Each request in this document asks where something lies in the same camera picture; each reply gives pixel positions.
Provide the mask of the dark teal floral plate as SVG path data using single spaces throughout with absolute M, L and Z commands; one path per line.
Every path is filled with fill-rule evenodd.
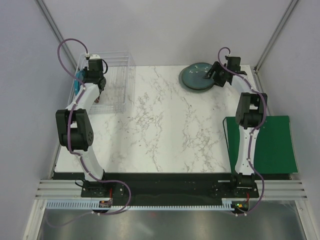
M 180 85 L 191 92 L 205 92 L 214 86 L 214 81 L 204 78 L 212 65 L 206 62 L 193 63 L 179 73 Z

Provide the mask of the pale green ceramic plate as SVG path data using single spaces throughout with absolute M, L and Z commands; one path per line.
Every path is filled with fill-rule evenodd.
M 210 90 L 214 86 L 213 79 L 203 79 L 203 72 L 188 72 L 182 71 L 179 74 L 178 80 L 180 86 L 192 93 L 203 93 Z

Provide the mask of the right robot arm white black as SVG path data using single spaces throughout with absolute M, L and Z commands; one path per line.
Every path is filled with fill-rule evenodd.
M 226 63 L 216 61 L 210 69 L 205 70 L 203 80 L 223 87 L 229 83 L 239 94 L 235 121 L 239 126 L 239 147 L 235 172 L 250 176 L 255 173 L 254 156 L 260 127 L 266 120 L 267 95 L 257 91 L 241 70 L 241 58 L 227 56 Z

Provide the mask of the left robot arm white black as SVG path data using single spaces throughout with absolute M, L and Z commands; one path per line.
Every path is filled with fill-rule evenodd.
M 89 182 L 100 182 L 104 176 L 92 147 L 94 131 L 88 113 L 106 86 L 107 71 L 106 61 L 97 54 L 91 55 L 88 66 L 83 68 L 84 84 L 78 94 L 67 108 L 55 113 L 59 143 L 78 158 L 85 180 Z

